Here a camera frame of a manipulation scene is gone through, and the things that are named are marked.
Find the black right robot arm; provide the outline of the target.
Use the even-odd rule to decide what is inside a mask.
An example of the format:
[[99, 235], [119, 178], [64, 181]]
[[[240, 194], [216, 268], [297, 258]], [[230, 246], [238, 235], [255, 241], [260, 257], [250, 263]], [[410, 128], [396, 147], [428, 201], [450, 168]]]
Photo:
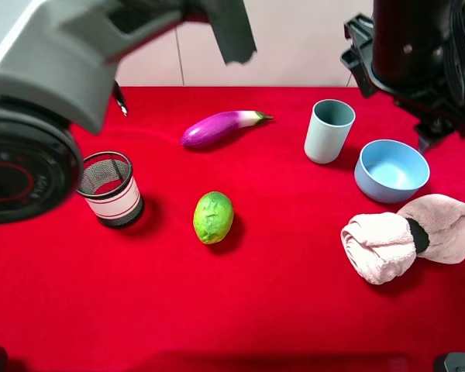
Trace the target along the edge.
[[465, 1], [375, 1], [344, 34], [341, 61], [360, 93], [385, 93], [416, 117], [421, 152], [465, 138]]

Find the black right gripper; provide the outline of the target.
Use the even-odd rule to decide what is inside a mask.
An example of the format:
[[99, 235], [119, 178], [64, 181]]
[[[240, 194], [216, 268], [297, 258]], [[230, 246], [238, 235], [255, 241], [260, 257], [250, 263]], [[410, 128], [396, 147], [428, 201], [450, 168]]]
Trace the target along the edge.
[[363, 97], [381, 91], [393, 98], [394, 104], [419, 120], [415, 125], [418, 150], [425, 152], [438, 146], [448, 135], [457, 132], [465, 139], [465, 106], [450, 97], [444, 77], [404, 87], [393, 87], [379, 80], [372, 67], [374, 23], [359, 14], [344, 25], [345, 38], [352, 42], [341, 61], [350, 70]]

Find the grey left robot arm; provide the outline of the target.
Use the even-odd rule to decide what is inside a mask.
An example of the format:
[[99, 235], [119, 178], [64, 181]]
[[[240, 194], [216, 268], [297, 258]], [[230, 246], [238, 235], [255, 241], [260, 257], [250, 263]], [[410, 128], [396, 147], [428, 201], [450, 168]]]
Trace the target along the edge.
[[133, 50], [183, 22], [206, 22], [226, 63], [256, 52], [241, 1], [0, 1], [0, 224], [56, 208], [83, 160], [69, 127], [100, 133]]

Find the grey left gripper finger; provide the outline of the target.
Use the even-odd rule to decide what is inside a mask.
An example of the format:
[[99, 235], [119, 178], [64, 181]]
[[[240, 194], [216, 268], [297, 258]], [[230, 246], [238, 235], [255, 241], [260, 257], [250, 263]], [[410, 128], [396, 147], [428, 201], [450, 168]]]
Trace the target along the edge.
[[257, 51], [243, 0], [206, 0], [205, 10], [225, 64], [246, 64]]

